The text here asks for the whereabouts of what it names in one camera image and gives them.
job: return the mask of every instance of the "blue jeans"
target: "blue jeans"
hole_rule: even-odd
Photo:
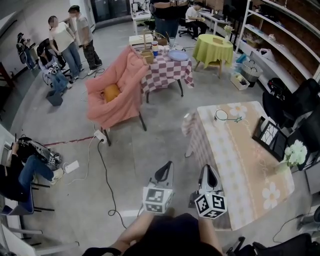
[[[69,81],[60,70],[56,74],[49,74],[49,77],[55,91],[62,93],[67,88]]]
[[[76,43],[72,42],[68,48],[62,52],[62,56],[69,65],[72,77],[75,78],[79,76],[80,70],[82,69],[82,64]]]
[[[34,61],[32,60],[32,57],[30,55],[30,50],[29,48],[25,48],[24,50],[25,55],[26,55],[26,66],[28,67],[28,69],[32,70],[35,67]]]
[[[179,19],[161,19],[155,17],[155,29],[156,32],[166,37],[176,38],[179,28]]]
[[[41,162],[35,155],[31,155],[26,161],[18,178],[19,183],[26,191],[29,191],[30,189],[31,182],[34,179],[34,174],[40,174],[50,182],[54,177],[54,172],[50,170],[48,166]]]

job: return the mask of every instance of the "pink armchair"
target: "pink armchair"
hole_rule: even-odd
[[[111,142],[106,129],[121,121],[139,116],[143,129],[147,130],[140,107],[141,79],[146,76],[148,68],[146,60],[133,47],[127,46],[102,75],[85,82],[88,93],[87,118],[101,125],[109,146]],[[120,94],[106,102],[102,92],[112,84],[117,84]]]

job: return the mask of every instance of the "white desk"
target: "white desk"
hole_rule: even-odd
[[[202,17],[205,17],[205,18],[210,20],[210,27],[209,27],[210,30],[212,29],[212,22],[214,22],[214,27],[213,27],[213,34],[214,35],[217,32],[218,23],[221,23],[221,24],[228,24],[229,23],[228,21],[224,21],[224,20],[220,20],[220,19],[217,19],[215,17],[212,17],[211,13],[208,12],[208,11],[200,11],[199,14]]]
[[[147,11],[139,11],[139,12],[135,13],[135,17],[131,13],[131,17],[133,20],[133,29],[134,29],[135,35],[137,36],[138,35],[137,22],[150,20],[151,13],[148,10]]]

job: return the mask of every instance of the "tablecloth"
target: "tablecloth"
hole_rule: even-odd
[[[218,109],[229,118],[242,116],[236,123],[213,125]],[[262,217],[294,191],[290,169],[276,173],[279,163],[252,139],[260,117],[267,117],[257,101],[201,106],[184,118],[182,132],[191,135],[189,148],[199,168],[214,167],[221,178],[227,213],[214,220],[218,229],[237,230]]]
[[[214,42],[214,38],[222,40],[222,44]],[[192,56],[198,62],[203,62],[204,68],[207,68],[210,62],[216,62],[217,60],[225,61],[225,65],[230,67],[233,54],[234,47],[230,41],[225,41],[223,37],[217,35],[201,34],[198,37]]]
[[[179,79],[184,79],[188,87],[195,87],[191,60],[174,61],[168,55],[160,54],[154,58],[146,76],[141,80],[141,90],[146,94],[155,89],[168,88],[169,84]]]

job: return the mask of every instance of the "black trash bin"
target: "black trash bin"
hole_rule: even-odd
[[[57,107],[60,106],[62,104],[62,102],[64,101],[60,95],[60,93],[58,91],[55,90],[51,90],[47,93],[46,97],[45,97],[52,106]]]

